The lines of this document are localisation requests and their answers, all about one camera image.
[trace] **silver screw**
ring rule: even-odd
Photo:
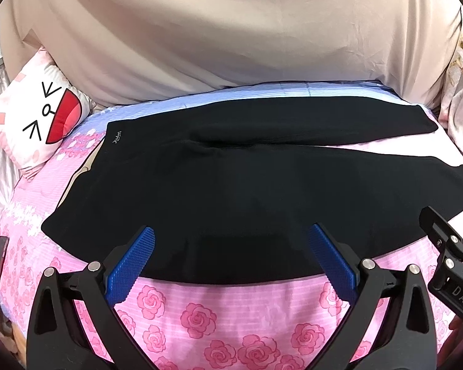
[[[420,273],[420,267],[417,266],[416,264],[410,264],[409,270],[413,274],[418,274]]]
[[[454,261],[451,260],[450,258],[447,258],[444,263],[446,263],[447,268],[453,268],[454,267]]]
[[[372,259],[365,258],[362,260],[362,266],[367,270],[372,270],[376,266],[376,263]]]
[[[99,261],[92,261],[87,265],[87,269],[89,271],[98,271],[101,268],[101,264]]]
[[[53,267],[48,267],[44,273],[45,277],[51,277],[53,274],[55,274],[55,269]]]

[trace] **pillow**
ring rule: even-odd
[[[32,178],[93,107],[41,47],[0,95],[0,147]]]

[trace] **cartoon mouth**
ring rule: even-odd
[[[78,123],[82,115],[82,106],[79,98],[69,89],[65,89],[55,116],[51,123],[46,144],[60,142]]]

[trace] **beige curtain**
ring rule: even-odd
[[[43,44],[101,105],[272,81],[373,80],[434,107],[458,0],[4,0],[9,77]]]

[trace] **blue textured pad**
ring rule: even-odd
[[[105,299],[113,307],[122,303],[154,250],[154,231],[146,227],[106,278]]]
[[[314,224],[309,230],[309,244],[315,258],[341,300],[357,300],[357,277],[322,228]]]

